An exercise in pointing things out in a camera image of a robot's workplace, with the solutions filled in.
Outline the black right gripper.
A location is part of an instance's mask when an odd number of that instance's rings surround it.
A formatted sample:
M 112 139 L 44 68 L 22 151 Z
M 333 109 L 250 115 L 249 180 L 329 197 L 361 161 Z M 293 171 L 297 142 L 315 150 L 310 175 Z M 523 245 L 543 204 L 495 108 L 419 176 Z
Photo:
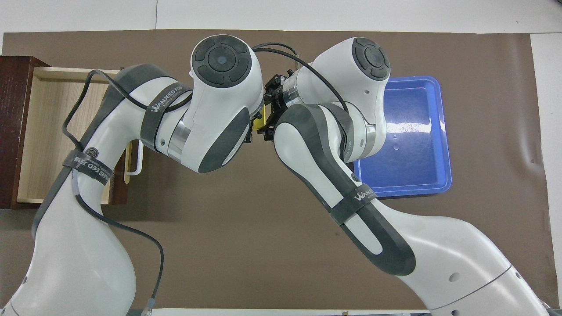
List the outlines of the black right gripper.
M 287 108 L 284 97 L 284 86 L 286 77 L 283 75 L 273 76 L 264 86 L 263 105 L 270 105 L 272 108 Z M 275 125 L 263 127 L 263 137 L 265 141 L 273 141 Z

